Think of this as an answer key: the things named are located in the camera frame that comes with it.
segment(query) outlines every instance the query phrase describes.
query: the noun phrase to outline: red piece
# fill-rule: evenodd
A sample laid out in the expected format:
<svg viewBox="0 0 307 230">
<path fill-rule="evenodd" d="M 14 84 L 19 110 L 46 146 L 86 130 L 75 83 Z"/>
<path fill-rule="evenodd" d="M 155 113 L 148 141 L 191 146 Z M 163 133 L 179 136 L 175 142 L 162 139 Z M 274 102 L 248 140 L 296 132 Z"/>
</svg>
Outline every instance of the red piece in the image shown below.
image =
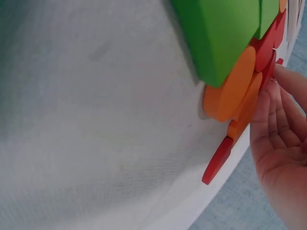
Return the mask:
<svg viewBox="0 0 307 230">
<path fill-rule="evenodd" d="M 253 38 L 250 45 L 256 50 L 256 72 L 262 72 L 271 59 L 271 50 L 274 48 L 276 20 L 272 23 L 261 40 Z"/>
<path fill-rule="evenodd" d="M 282 65 L 283 64 L 283 59 L 282 58 L 278 59 L 276 64 Z"/>
<path fill-rule="evenodd" d="M 268 65 L 264 68 L 262 72 L 262 82 L 259 89 L 259 92 L 266 87 L 266 85 L 269 83 L 269 80 L 273 78 L 274 73 L 274 67 L 276 62 L 276 50 L 273 50 L 271 59 L 268 63 Z"/>
<path fill-rule="evenodd" d="M 276 31 L 274 48 L 278 48 L 283 41 L 284 26 L 286 23 L 286 11 L 279 13 L 276 17 Z"/>
<path fill-rule="evenodd" d="M 224 165 L 225 161 L 228 159 L 233 143 L 234 141 L 231 138 L 224 138 L 219 148 L 216 150 L 214 156 L 212 157 L 211 161 L 209 162 L 209 165 L 202 176 L 202 182 L 204 182 L 205 184 L 210 184 L 210 182 L 219 172 L 221 167 Z"/>
</svg>

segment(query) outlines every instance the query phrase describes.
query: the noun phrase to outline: orange disc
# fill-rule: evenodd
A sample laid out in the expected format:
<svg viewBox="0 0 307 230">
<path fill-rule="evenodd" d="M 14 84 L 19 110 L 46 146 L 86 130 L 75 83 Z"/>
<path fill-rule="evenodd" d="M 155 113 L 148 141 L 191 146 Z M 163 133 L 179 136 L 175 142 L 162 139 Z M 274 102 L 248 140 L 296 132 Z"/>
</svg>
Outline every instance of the orange disc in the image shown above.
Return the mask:
<svg viewBox="0 0 307 230">
<path fill-rule="evenodd" d="M 287 7 L 288 0 L 279 0 L 279 12 L 284 12 Z"/>
<path fill-rule="evenodd" d="M 247 91 L 255 62 L 256 51 L 248 46 L 220 88 L 206 86 L 203 108 L 209 116 L 220 122 L 232 117 Z"/>
<path fill-rule="evenodd" d="M 240 136 L 244 132 L 245 128 L 248 126 L 248 124 L 251 122 L 253 115 L 256 111 L 256 106 L 257 106 L 257 100 L 258 96 L 256 99 L 250 104 L 248 113 L 244 116 L 244 118 L 240 121 L 234 121 L 232 120 L 228 126 L 228 131 L 227 131 L 227 136 L 230 137 L 232 140 L 234 140 L 234 145 L 236 142 L 239 140 Z"/>
<path fill-rule="evenodd" d="M 248 114 L 248 111 L 250 110 L 250 105 L 255 101 L 255 98 L 257 98 L 261 82 L 262 73 L 254 72 L 253 77 L 248 86 L 248 90 L 233 117 L 235 121 L 242 121 L 245 115 Z"/>
</svg>

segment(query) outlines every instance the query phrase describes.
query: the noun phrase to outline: green block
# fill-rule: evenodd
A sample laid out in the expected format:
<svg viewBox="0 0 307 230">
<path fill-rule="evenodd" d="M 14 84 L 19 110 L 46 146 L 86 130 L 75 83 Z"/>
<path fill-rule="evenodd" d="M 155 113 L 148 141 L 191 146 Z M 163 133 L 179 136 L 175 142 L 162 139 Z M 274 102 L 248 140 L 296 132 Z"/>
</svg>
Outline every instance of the green block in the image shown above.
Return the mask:
<svg viewBox="0 0 307 230">
<path fill-rule="evenodd" d="M 279 0 L 259 0 L 260 26 L 254 37 L 262 39 L 279 12 Z"/>
<path fill-rule="evenodd" d="M 259 0 L 171 2 L 199 78 L 220 87 L 259 27 Z"/>
</svg>

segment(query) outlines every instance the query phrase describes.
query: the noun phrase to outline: foam shape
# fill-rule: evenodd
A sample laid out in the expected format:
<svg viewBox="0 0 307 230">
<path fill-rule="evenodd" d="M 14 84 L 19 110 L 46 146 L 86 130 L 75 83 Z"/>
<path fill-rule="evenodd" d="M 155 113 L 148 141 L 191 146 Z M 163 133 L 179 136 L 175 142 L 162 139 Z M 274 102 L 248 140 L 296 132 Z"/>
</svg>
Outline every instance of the foam shape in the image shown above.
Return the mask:
<svg viewBox="0 0 307 230">
<path fill-rule="evenodd" d="M 246 109 L 248 113 L 245 114 L 244 118 L 240 122 L 237 122 L 235 120 L 232 120 L 230 122 L 228 126 L 228 130 L 227 130 L 227 136 L 230 137 L 234 141 L 233 145 L 236 144 L 236 142 L 239 140 L 240 136 L 244 132 L 245 128 L 251 122 L 254 116 L 254 113 L 256 111 L 257 100 L 258 100 L 258 96 L 249 105 L 249 108 Z"/>
<path fill-rule="evenodd" d="M 287 7 L 288 0 L 279 0 L 279 12 L 283 13 Z"/>
<path fill-rule="evenodd" d="M 276 21 L 272 23 L 267 33 L 261 40 L 253 38 L 250 42 L 250 45 L 253 46 L 256 50 L 255 71 L 257 72 L 263 71 L 272 57 L 270 51 L 274 47 L 275 33 L 276 33 Z"/>
<path fill-rule="evenodd" d="M 273 50 L 270 62 L 264 68 L 264 70 L 262 72 L 262 83 L 261 83 L 259 91 L 261 91 L 263 88 L 265 88 L 266 85 L 268 84 L 269 80 L 271 78 L 273 78 L 275 62 L 276 62 L 276 50 Z"/>
<path fill-rule="evenodd" d="M 214 156 L 206 168 L 205 173 L 202 176 L 202 182 L 205 184 L 210 184 L 216 174 L 219 172 L 221 167 L 224 165 L 226 160 L 228 159 L 231 148 L 233 146 L 233 140 L 229 137 L 225 137 L 219 148 L 216 150 Z"/>
<path fill-rule="evenodd" d="M 250 105 L 256 100 L 260 85 L 262 82 L 262 73 L 254 72 L 253 77 L 248 86 L 248 90 L 240 103 L 239 107 L 236 110 L 236 113 L 233 117 L 233 120 L 241 122 L 245 115 L 248 114 Z"/>
<path fill-rule="evenodd" d="M 171 2 L 199 78 L 220 87 L 259 27 L 259 0 Z"/>
<path fill-rule="evenodd" d="M 203 109 L 209 116 L 220 122 L 232 117 L 246 93 L 255 62 L 256 51 L 254 47 L 248 46 L 220 88 L 206 86 Z"/>
<path fill-rule="evenodd" d="M 254 37 L 262 39 L 279 12 L 279 0 L 259 0 L 260 25 Z"/>
<path fill-rule="evenodd" d="M 276 64 L 282 65 L 283 64 L 283 59 L 282 58 L 278 59 Z"/>
<path fill-rule="evenodd" d="M 286 23 L 286 11 L 279 13 L 276 17 L 276 32 L 275 32 L 275 41 L 274 48 L 278 48 L 283 41 L 284 26 Z"/>
</svg>

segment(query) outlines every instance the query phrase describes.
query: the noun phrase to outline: white fabric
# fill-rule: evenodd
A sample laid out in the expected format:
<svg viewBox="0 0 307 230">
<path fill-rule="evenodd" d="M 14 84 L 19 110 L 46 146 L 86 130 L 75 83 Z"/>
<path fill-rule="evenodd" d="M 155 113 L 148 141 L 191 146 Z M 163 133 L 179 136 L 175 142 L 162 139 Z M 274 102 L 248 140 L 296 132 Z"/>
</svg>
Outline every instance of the white fabric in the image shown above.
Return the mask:
<svg viewBox="0 0 307 230">
<path fill-rule="evenodd" d="M 4 1 L 0 229 L 184 229 L 213 198 L 248 141 L 201 183 L 228 124 L 201 113 L 204 85 L 168 12 L 160 0 Z M 187 201 L 199 205 L 185 220 Z"/>
</svg>

